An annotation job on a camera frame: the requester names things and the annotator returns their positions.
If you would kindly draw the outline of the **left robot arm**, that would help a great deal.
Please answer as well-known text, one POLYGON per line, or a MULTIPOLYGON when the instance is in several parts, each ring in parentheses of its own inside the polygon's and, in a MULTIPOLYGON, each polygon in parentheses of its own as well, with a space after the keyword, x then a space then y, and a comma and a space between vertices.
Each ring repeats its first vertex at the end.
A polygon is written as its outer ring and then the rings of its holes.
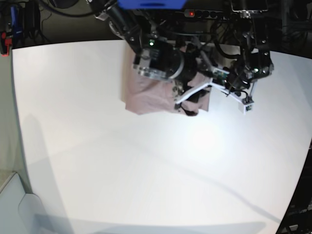
POLYGON ((265 13, 268 12, 266 0, 226 0, 223 3, 224 17, 229 29, 225 35, 217 35, 220 20, 211 26, 213 43, 218 53, 226 59, 232 60, 229 74, 222 82, 229 94, 247 99, 251 93, 247 90, 256 81, 268 77, 273 71, 273 62, 270 57, 268 27, 265 13), (237 42, 238 54, 229 54, 221 48, 222 38, 229 37, 237 42))

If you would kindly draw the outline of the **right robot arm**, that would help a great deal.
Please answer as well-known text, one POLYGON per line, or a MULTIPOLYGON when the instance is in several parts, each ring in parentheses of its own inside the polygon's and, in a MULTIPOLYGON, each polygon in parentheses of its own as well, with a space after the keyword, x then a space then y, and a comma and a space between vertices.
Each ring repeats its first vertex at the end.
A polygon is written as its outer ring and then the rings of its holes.
POLYGON ((172 83, 176 98, 189 99, 209 92, 209 78, 194 87, 188 85, 198 73, 202 33, 164 28, 148 15, 149 6, 138 8, 139 13, 135 14, 134 9, 122 8, 118 0, 90 0, 91 11, 76 15, 58 11, 42 0, 39 4, 51 13, 68 18, 91 15, 108 18, 112 31, 125 40, 135 54, 133 69, 140 76, 172 83))

